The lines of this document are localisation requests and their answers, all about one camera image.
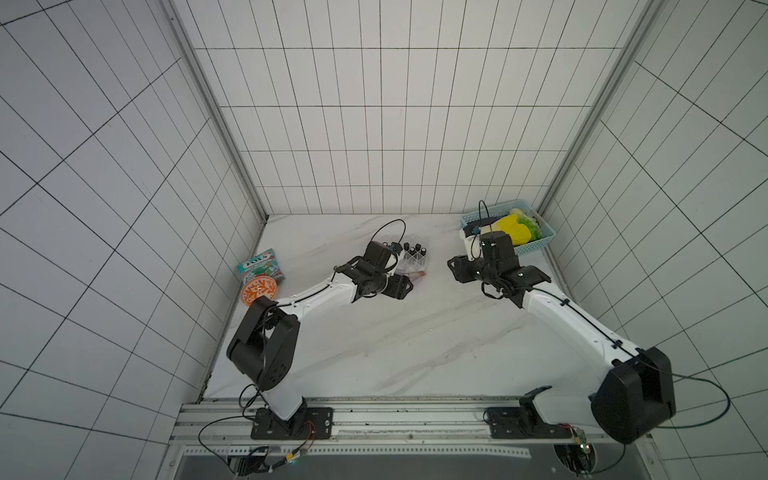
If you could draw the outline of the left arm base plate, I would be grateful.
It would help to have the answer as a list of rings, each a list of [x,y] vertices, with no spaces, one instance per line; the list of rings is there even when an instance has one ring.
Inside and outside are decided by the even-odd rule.
[[[289,420],[282,420],[268,408],[254,415],[252,440],[326,440],[331,437],[334,410],[328,407],[300,407]]]

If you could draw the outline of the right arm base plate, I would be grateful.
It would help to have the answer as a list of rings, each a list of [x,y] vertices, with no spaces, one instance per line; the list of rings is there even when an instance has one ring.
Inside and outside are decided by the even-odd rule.
[[[564,440],[571,439],[566,427],[544,423],[537,414],[523,407],[489,407],[483,421],[493,439],[502,440]]]

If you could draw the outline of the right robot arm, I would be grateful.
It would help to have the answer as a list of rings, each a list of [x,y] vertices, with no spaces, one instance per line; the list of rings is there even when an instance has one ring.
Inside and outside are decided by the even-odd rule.
[[[521,264],[507,234],[483,234],[478,244],[478,256],[448,260],[454,279],[491,287],[489,298],[509,300],[536,317],[575,351],[593,376],[565,387],[544,385],[521,397],[523,432],[546,425],[596,427],[628,445],[676,414],[666,354],[622,338],[572,302],[538,267]]]

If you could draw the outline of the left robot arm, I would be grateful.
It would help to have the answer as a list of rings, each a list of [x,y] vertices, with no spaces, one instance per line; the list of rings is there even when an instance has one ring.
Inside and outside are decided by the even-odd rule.
[[[226,356],[256,386],[274,419],[286,427],[304,422],[306,400],[283,383],[293,363],[301,322],[363,298],[404,299],[413,284],[408,275],[396,272],[402,257],[401,244],[372,240],[363,255],[336,266],[325,282],[290,299],[253,301]]]

